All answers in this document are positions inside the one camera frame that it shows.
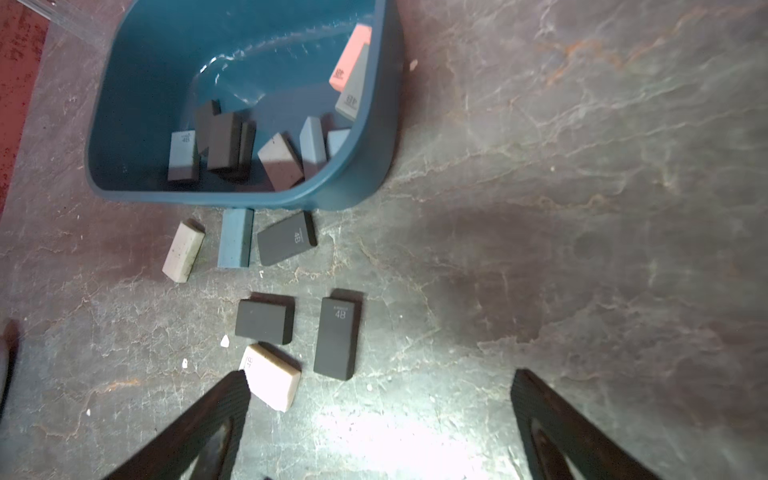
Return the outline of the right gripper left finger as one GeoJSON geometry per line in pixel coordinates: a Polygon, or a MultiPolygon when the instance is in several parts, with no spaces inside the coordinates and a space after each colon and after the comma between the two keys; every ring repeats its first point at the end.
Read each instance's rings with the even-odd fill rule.
{"type": "Polygon", "coordinates": [[[242,370],[228,373],[109,479],[229,479],[251,399],[242,370]]]}

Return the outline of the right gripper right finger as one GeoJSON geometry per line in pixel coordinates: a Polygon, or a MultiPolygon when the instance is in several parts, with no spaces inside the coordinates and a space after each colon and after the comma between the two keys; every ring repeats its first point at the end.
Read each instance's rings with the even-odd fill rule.
{"type": "Polygon", "coordinates": [[[515,372],[510,398],[534,479],[655,479],[529,369],[515,372]]]}

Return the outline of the cream white eraser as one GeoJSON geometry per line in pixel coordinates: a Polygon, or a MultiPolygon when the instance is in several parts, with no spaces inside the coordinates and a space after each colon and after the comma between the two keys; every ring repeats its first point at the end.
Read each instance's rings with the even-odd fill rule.
{"type": "Polygon", "coordinates": [[[273,410],[288,411],[301,378],[299,369],[256,343],[245,348],[239,369],[254,396],[273,410]]]}

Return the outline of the grey eraser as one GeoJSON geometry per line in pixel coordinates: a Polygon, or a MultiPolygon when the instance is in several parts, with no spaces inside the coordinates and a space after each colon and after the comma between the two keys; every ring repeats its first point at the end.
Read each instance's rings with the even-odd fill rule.
{"type": "Polygon", "coordinates": [[[276,133],[257,152],[274,191],[285,191],[304,179],[304,172],[292,147],[276,133]]]}
{"type": "Polygon", "coordinates": [[[369,44],[363,45],[348,81],[335,104],[336,112],[350,121],[355,121],[359,112],[369,47],[369,44]]]}

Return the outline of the pink eraser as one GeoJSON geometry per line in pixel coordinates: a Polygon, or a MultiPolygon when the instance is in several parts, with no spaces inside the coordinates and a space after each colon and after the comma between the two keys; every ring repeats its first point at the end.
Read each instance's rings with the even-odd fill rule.
{"type": "Polygon", "coordinates": [[[344,90],[363,47],[370,43],[371,35],[371,26],[362,23],[355,26],[329,78],[334,90],[344,90]]]}

